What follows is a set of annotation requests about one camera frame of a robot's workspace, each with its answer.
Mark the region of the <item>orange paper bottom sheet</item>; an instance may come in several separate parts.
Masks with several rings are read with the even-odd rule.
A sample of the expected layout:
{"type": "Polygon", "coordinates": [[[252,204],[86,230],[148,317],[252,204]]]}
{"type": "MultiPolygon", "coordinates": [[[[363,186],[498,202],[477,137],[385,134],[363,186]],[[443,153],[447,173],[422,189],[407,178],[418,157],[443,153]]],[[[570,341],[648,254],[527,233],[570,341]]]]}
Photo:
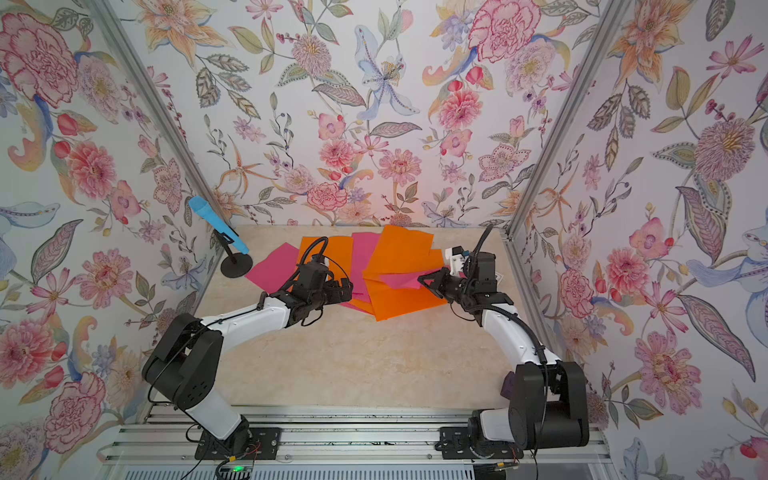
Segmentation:
{"type": "Polygon", "coordinates": [[[385,321],[410,313],[446,305],[424,287],[394,289],[376,280],[366,280],[369,301],[352,299],[347,305],[372,315],[377,321],[385,321]]]}

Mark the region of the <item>orange paper sheet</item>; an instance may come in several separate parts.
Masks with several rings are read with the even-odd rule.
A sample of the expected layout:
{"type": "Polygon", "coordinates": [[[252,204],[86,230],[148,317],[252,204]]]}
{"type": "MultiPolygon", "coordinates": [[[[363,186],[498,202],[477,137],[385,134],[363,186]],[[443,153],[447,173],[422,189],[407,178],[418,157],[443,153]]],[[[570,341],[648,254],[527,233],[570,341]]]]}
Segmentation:
{"type": "MultiPolygon", "coordinates": [[[[303,237],[301,244],[299,246],[299,253],[297,256],[297,260],[301,260],[303,258],[303,255],[305,251],[310,247],[310,245],[315,242],[319,237],[303,237]]],[[[307,258],[305,260],[311,259],[311,254],[319,253],[319,250],[322,247],[322,242],[318,246],[316,246],[314,249],[312,249],[311,253],[307,255],[307,258]]],[[[336,263],[331,262],[328,260],[328,267],[330,271],[333,273],[335,280],[341,280],[342,278],[346,277],[345,273],[351,273],[351,262],[352,262],[352,249],[353,249],[353,239],[351,236],[332,236],[329,237],[329,242],[327,245],[326,250],[324,251],[324,255],[327,258],[330,258],[331,260],[335,261],[336,263]]]]}
{"type": "Polygon", "coordinates": [[[367,268],[366,280],[382,275],[432,272],[444,266],[443,254],[433,249],[434,235],[387,225],[382,231],[367,268]]]}
{"type": "Polygon", "coordinates": [[[410,313],[446,305],[424,287],[394,289],[376,280],[366,280],[369,301],[352,299],[347,305],[372,315],[377,321],[385,321],[410,313]]]}

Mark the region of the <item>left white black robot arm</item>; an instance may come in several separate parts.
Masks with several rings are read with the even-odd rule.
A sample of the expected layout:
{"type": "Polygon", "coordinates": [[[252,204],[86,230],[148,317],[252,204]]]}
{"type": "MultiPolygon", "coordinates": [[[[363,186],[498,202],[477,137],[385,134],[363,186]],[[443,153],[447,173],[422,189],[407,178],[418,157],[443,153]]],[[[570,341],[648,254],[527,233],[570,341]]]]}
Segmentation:
{"type": "Polygon", "coordinates": [[[317,254],[252,306],[202,319],[177,315],[143,366],[142,378],[216,439],[225,454],[240,456],[254,440],[248,421],[215,387],[222,355],[262,335],[304,326],[311,313],[349,302],[352,291],[350,279],[335,279],[317,254]]]}

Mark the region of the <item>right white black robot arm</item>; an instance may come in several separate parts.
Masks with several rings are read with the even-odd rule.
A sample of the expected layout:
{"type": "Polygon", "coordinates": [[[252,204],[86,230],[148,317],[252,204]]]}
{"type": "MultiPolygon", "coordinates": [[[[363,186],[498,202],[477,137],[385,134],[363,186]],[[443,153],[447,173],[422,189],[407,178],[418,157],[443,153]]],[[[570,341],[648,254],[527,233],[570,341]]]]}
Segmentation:
{"type": "Polygon", "coordinates": [[[444,256],[446,265],[421,275],[419,283],[471,316],[513,367],[503,388],[508,406],[470,417],[471,448],[485,455],[488,447],[502,444],[533,452],[586,446],[590,427],[583,369],[545,347],[512,299],[498,290],[494,254],[455,247],[444,256]]]}

